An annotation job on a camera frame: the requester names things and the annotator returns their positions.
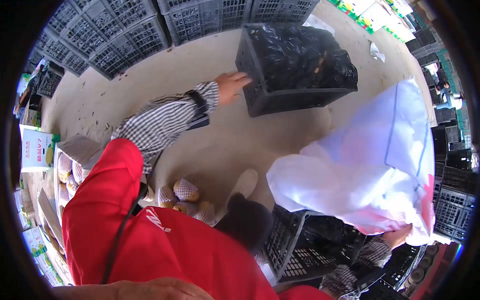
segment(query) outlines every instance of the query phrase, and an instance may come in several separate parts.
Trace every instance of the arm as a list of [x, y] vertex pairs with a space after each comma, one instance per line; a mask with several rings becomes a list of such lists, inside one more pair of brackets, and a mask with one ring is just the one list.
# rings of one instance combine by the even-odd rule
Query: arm
[[[235, 93], [251, 81], [247, 74], [233, 72], [220, 75], [215, 81], [198, 84], [194, 91], [203, 98], [207, 113], [218, 104], [228, 104]], [[152, 100], [125, 119], [112, 134], [111, 139], [132, 141], [142, 153], [143, 173], [150, 173], [150, 160], [172, 145], [183, 131], [189, 128], [195, 115], [195, 101], [187, 94], [177, 94]]]
[[[338, 299], [340, 296], [356, 290], [358, 278], [352, 269], [358, 267], [362, 267], [364, 270], [373, 270], [375, 267], [383, 268], [392, 256], [392, 249], [405, 243], [405, 238], [411, 232], [411, 229], [412, 225], [409, 224], [400, 230], [375, 236], [362, 248], [352, 267], [339, 264], [334, 272], [324, 276], [320, 290], [333, 299]], [[360, 294], [355, 292], [343, 297], [343, 299], [358, 300]]]

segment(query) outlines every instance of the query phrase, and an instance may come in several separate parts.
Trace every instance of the hand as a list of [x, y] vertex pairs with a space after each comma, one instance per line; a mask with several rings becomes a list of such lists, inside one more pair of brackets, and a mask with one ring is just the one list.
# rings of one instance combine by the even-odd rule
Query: hand
[[405, 238], [411, 230], [412, 224], [408, 224], [406, 227], [403, 227], [400, 230], [384, 233], [384, 239], [387, 242], [388, 246], [390, 246], [390, 248], [393, 250], [396, 247], [405, 243]]
[[238, 99], [237, 92], [252, 82], [246, 73], [223, 73], [215, 81], [218, 83], [218, 104], [230, 104]]

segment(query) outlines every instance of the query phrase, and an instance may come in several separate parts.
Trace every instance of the black cord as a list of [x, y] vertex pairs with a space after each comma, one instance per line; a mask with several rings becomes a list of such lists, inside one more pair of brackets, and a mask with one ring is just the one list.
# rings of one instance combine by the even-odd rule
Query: black cord
[[137, 199], [133, 201], [132, 206], [130, 207], [130, 210], [128, 211], [127, 215], [123, 219], [123, 222], [120, 225], [119, 230], [117, 231], [117, 235], [115, 236], [115, 240], [113, 242], [112, 250], [110, 251], [110, 255], [108, 256], [107, 267], [105, 269], [105, 273], [103, 275], [103, 279], [100, 284], [107, 284], [108, 278], [110, 277], [110, 273], [112, 272], [113, 263], [115, 262], [115, 258], [117, 257], [117, 250], [120, 243], [120, 237], [123, 233], [123, 230], [125, 229], [125, 225], [127, 225], [128, 219], [132, 216], [132, 213], [135, 207], [137, 206], [138, 201], [140, 199], [143, 199], [144, 195], [146, 195], [147, 192], [148, 192], [148, 186], [146, 184], [145, 185], [141, 184]]

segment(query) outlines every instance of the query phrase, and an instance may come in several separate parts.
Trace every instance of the gingham shirt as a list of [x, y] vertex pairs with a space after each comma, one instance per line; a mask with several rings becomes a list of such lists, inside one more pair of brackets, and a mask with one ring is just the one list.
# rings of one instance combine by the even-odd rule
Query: gingham shirt
[[[383, 268], [390, 257], [392, 257], [392, 250], [383, 238], [383, 235], [377, 235], [363, 246], [355, 261], [369, 269], [374, 269], [375, 267]], [[356, 290], [357, 279], [355, 273], [346, 264], [339, 264], [335, 271], [323, 277], [320, 288], [328, 288], [337, 295], [345, 295]], [[348, 296], [344, 296], [343, 299], [359, 300], [360, 294], [353, 292]]]
[[[207, 113], [214, 112], [218, 105], [218, 83], [203, 82], [197, 84], [194, 91], [205, 100]], [[142, 152], [143, 172], [150, 173], [150, 160], [175, 143], [180, 133], [189, 128], [195, 111], [195, 101], [187, 94], [149, 101], [137, 113], [122, 121], [113, 132], [111, 140], [124, 138], [132, 141]]]

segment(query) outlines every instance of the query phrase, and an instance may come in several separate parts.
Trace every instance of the concrete floor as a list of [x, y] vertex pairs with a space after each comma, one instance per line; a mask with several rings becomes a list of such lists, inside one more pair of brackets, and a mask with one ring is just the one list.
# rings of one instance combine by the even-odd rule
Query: concrete floor
[[[237, 177], [247, 168], [259, 172], [251, 198], [272, 208], [273, 197], [265, 173], [273, 161], [297, 153], [309, 142], [345, 124], [375, 95], [396, 82], [415, 77], [429, 114], [434, 116], [430, 94], [420, 66], [405, 44], [384, 29], [369, 35], [333, 4], [322, 1], [313, 14], [335, 29], [335, 38], [348, 51], [359, 72], [358, 92], [326, 108], [312, 108], [249, 118], [245, 100], [219, 108], [207, 127], [183, 133], [161, 156], [150, 185], [156, 191], [184, 177], [201, 191], [201, 199], [220, 208]], [[123, 118], [147, 101], [185, 92], [196, 83], [236, 71], [240, 30], [227, 31], [189, 42], [171, 52], [160, 52], [108, 81], [92, 68], [80, 78], [65, 74], [52, 99], [44, 99], [42, 131], [59, 133], [62, 140], [86, 135], [106, 144]], [[370, 41], [386, 56], [385, 63], [370, 56]], [[432, 117], [432, 126], [436, 125]], [[32, 199], [40, 187], [53, 197], [52, 173], [30, 173], [25, 181]]]

